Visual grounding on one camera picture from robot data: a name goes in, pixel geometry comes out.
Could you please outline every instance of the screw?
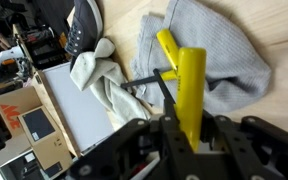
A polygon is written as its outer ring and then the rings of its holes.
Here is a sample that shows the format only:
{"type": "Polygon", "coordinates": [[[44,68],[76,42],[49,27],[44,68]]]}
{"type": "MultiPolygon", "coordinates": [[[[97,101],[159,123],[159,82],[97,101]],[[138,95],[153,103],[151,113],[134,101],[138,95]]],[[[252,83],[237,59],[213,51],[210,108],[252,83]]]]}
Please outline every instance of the screw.
{"type": "Polygon", "coordinates": [[[255,122],[255,119],[254,118],[248,118],[247,119],[249,122],[251,122],[251,123],[254,123],[255,122]]]}
{"type": "Polygon", "coordinates": [[[195,176],[194,174],[190,174],[186,176],[185,180],[200,180],[200,178],[198,178],[197,176],[195,176]]]}
{"type": "Polygon", "coordinates": [[[139,121],[137,122],[138,125],[143,125],[144,124],[144,121],[139,121]]]}
{"type": "Polygon", "coordinates": [[[221,116],[221,117],[220,117],[220,121],[224,122],[224,121],[226,121],[226,118],[223,117],[223,116],[221,116]]]}
{"type": "Polygon", "coordinates": [[[81,176],[87,176],[89,174],[91,174],[92,172],[92,167],[89,165],[84,165],[83,167],[80,168],[80,170],[78,171],[78,173],[81,176]]]}
{"type": "Polygon", "coordinates": [[[251,180],[265,180],[262,176],[254,175],[251,177],[251,180]]]}
{"type": "Polygon", "coordinates": [[[170,121],[171,120],[171,118],[168,117],[168,116],[166,116],[164,119],[165,119],[165,121],[170,121]]]}

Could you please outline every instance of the white cloth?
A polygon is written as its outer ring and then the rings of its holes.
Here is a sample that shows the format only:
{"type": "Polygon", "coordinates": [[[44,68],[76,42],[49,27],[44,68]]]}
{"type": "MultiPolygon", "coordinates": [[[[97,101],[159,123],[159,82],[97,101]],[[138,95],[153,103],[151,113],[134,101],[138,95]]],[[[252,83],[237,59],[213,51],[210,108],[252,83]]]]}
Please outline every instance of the white cloth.
{"type": "Polygon", "coordinates": [[[71,79],[81,91],[90,87],[122,125],[134,118],[149,119],[150,114],[141,103],[120,87],[126,82],[121,68],[108,58],[114,50],[114,44],[102,38],[95,52],[85,52],[77,57],[71,79]]]}
{"type": "MultiPolygon", "coordinates": [[[[207,51],[204,108],[217,114],[233,111],[260,99],[266,92],[271,70],[244,33],[225,17],[196,0],[170,0],[164,20],[144,16],[138,52],[131,62],[134,79],[153,75],[153,69],[170,69],[156,33],[168,28],[179,47],[207,51]]],[[[166,86],[176,100],[177,82],[166,86]]],[[[163,107],[157,83],[138,86],[136,96],[163,107]]]]}

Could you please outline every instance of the gray sweater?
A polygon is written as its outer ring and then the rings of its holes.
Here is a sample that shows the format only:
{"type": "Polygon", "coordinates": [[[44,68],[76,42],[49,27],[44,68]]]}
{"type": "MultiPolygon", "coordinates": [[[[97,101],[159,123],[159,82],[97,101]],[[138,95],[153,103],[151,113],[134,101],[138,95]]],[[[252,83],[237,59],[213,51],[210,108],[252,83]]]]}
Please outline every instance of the gray sweater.
{"type": "MultiPolygon", "coordinates": [[[[217,114],[233,111],[260,99],[267,90],[271,70],[244,33],[225,17],[195,0],[170,0],[164,19],[144,16],[138,52],[131,62],[134,79],[153,75],[153,69],[170,69],[156,33],[168,28],[179,47],[202,47],[207,51],[204,108],[217,114]]],[[[167,81],[176,100],[176,80],[167,81]]],[[[136,96],[163,106],[157,83],[138,86],[136,96]]]]}

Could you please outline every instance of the wooden surface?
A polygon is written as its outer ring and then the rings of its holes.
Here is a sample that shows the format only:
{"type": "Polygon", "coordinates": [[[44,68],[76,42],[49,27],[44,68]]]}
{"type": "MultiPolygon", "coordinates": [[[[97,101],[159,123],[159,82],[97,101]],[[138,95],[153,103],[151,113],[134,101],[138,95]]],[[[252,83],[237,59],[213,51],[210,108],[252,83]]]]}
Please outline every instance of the wooden surface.
{"type": "MultiPolygon", "coordinates": [[[[227,116],[239,121],[243,116],[256,115],[288,131],[288,0],[199,1],[239,26],[273,70],[267,95],[227,116]]],[[[169,0],[97,2],[104,21],[104,36],[116,45],[113,59],[131,80],[129,65],[137,51],[140,20],[143,15],[163,16],[169,0]]]]}
{"type": "Polygon", "coordinates": [[[46,107],[48,112],[53,117],[54,121],[57,123],[61,129],[65,141],[67,143],[69,151],[77,157],[81,156],[80,149],[70,131],[70,128],[67,125],[65,117],[58,106],[58,103],[53,95],[49,84],[43,75],[43,72],[37,71],[32,79],[32,86],[34,86],[38,97],[40,98],[42,104],[46,107]]]}
{"type": "Polygon", "coordinates": [[[34,65],[33,65],[33,59],[31,57],[30,52],[28,51],[25,42],[22,38],[22,32],[18,25],[13,24],[13,36],[19,40],[19,45],[21,46],[22,50],[24,51],[24,55],[27,57],[29,62],[31,62],[31,75],[33,75],[36,71],[34,65]]]}

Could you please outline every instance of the white board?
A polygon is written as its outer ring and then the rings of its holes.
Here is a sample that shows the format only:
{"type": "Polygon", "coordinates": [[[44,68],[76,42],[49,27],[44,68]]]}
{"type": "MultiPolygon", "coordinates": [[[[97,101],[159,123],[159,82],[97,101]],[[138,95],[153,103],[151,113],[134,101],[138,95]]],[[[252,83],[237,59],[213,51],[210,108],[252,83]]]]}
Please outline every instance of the white board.
{"type": "Polygon", "coordinates": [[[87,88],[80,91],[70,77],[70,63],[43,71],[81,151],[113,133],[104,106],[87,88]]]}

